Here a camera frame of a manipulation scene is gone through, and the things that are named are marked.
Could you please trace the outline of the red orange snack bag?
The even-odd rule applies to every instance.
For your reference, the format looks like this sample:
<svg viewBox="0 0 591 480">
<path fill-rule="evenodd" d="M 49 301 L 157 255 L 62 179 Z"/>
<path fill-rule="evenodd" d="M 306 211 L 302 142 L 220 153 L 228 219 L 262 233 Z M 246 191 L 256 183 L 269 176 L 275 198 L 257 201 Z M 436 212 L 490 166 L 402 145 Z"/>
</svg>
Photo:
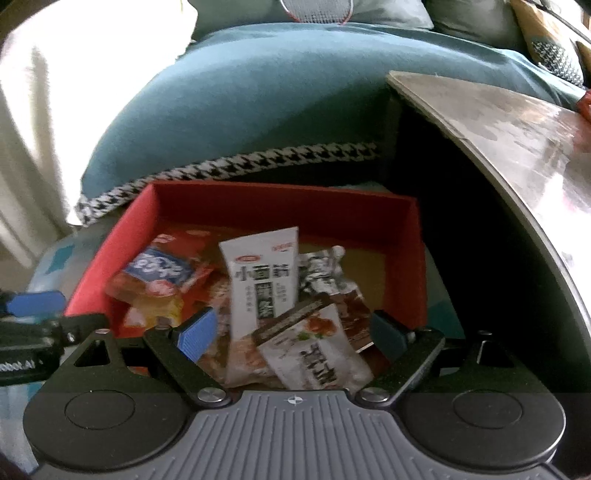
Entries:
<svg viewBox="0 0 591 480">
<path fill-rule="evenodd" d="M 128 305 L 125 332 L 152 328 L 160 318 L 179 326 L 204 307 L 229 308 L 221 234 L 190 227 L 161 231 L 107 283 L 105 293 Z"/>
</svg>

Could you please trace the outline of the white grey snack packet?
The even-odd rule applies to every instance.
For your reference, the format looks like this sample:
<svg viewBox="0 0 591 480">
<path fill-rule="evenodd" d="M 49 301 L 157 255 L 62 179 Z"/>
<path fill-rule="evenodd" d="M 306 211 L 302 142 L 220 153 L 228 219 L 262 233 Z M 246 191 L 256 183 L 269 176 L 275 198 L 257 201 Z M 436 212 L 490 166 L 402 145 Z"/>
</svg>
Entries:
<svg viewBox="0 0 591 480">
<path fill-rule="evenodd" d="M 355 394 L 373 379 L 349 344 L 328 294 L 308 298 L 252 333 L 257 351 L 288 390 L 345 389 Z"/>
</svg>

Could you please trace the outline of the white spicy strip snack packet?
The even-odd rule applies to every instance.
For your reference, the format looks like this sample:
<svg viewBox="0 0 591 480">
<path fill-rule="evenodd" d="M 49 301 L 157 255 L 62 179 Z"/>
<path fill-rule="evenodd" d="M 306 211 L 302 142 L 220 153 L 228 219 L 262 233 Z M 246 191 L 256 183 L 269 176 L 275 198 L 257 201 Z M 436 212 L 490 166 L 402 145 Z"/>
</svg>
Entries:
<svg viewBox="0 0 591 480">
<path fill-rule="evenodd" d="M 298 229 L 242 236 L 219 244 L 230 279 L 230 343 L 225 384 L 266 383 L 274 374 L 252 334 L 297 302 Z"/>
</svg>

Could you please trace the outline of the blue checkered cloth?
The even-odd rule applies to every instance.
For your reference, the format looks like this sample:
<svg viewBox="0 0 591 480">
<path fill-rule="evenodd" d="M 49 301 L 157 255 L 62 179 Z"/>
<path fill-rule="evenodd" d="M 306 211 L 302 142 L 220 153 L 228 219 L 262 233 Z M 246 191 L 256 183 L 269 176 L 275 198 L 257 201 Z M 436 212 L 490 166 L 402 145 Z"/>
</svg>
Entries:
<svg viewBox="0 0 591 480">
<path fill-rule="evenodd" d="M 88 265 L 112 229 L 111 224 L 80 229 L 59 240 L 41 257 L 27 290 L 59 290 L 69 299 Z M 26 473 L 37 461 L 23 430 L 23 414 L 42 382 L 1 388 L 1 452 Z"/>
</svg>

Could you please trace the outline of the red cardboard box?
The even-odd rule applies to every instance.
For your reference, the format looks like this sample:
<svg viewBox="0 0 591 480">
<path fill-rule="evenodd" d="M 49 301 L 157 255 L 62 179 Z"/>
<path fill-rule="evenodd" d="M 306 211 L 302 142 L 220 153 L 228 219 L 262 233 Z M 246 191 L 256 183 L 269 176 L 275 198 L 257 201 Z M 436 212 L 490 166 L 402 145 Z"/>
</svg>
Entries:
<svg viewBox="0 0 591 480">
<path fill-rule="evenodd" d="M 105 294 L 108 280 L 169 227 L 228 238 L 296 227 L 301 245 L 342 245 L 342 267 L 372 309 L 414 329 L 427 322 L 425 253 L 415 199 L 390 193 L 236 182 L 155 182 L 113 227 L 72 294 L 69 316 L 103 313 L 117 338 L 126 304 Z"/>
</svg>

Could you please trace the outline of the clear brown wrapped snack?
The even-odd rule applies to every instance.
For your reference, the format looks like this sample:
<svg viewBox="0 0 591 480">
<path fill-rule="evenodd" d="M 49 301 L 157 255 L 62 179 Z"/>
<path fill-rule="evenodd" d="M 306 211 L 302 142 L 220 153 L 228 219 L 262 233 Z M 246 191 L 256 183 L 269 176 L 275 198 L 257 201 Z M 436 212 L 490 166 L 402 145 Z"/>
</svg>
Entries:
<svg viewBox="0 0 591 480">
<path fill-rule="evenodd" d="M 360 295 L 361 291 L 355 281 L 349 279 L 342 270 L 342 259 L 346 249 L 341 245 L 301 253 L 298 262 L 298 299 L 305 300 L 318 294 Z"/>
</svg>

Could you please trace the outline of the white blanket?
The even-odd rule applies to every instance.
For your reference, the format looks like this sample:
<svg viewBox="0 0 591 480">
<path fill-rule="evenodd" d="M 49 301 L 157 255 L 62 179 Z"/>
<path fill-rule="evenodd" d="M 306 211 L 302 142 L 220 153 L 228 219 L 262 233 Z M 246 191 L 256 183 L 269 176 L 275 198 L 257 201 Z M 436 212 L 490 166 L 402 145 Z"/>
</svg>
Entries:
<svg viewBox="0 0 591 480">
<path fill-rule="evenodd" d="M 187 1 L 55 1 L 1 28 L 1 243 L 23 267 L 78 224 L 99 139 L 197 18 Z"/>
</svg>

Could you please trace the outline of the grey curved coffee table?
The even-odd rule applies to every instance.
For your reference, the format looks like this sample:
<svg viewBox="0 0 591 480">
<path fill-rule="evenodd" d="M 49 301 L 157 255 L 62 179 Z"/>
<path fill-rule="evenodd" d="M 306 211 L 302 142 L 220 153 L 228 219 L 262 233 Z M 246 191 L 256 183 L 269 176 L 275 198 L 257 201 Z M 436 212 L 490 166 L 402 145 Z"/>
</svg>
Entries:
<svg viewBox="0 0 591 480">
<path fill-rule="evenodd" d="M 391 71 L 388 84 L 488 178 L 546 260 L 590 341 L 590 123 L 511 90 Z"/>
</svg>

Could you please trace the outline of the teal sofa seat cushion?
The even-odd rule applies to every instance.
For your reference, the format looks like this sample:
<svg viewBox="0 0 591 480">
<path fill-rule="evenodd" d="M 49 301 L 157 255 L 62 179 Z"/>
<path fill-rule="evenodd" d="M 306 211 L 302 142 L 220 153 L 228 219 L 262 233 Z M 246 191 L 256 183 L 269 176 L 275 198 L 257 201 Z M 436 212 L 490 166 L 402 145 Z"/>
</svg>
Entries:
<svg viewBox="0 0 591 480">
<path fill-rule="evenodd" d="M 232 27 L 190 45 L 111 122 L 82 176 L 78 221 L 98 221 L 158 180 L 369 160 L 391 71 L 493 85 L 567 109 L 583 95 L 516 51 L 445 34 L 361 23 Z"/>
</svg>

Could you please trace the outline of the patterned yellow throw pillow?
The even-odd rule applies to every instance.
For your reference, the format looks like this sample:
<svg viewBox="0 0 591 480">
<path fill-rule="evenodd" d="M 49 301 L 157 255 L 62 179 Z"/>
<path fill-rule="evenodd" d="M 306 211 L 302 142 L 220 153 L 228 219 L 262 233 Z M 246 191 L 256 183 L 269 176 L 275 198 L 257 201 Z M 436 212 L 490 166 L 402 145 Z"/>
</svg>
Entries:
<svg viewBox="0 0 591 480">
<path fill-rule="evenodd" d="M 577 87 L 590 87 L 590 42 L 533 1 L 510 5 L 533 62 Z"/>
</svg>

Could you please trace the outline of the red badminton racket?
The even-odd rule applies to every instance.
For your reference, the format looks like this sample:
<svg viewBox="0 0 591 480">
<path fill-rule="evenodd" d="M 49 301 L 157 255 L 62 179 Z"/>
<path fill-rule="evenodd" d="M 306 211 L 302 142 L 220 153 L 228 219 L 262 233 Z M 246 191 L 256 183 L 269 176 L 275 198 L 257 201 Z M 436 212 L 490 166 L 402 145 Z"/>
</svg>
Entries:
<svg viewBox="0 0 591 480">
<path fill-rule="evenodd" d="M 342 25 L 353 15 L 353 0 L 280 0 L 280 6 L 300 23 Z"/>
</svg>

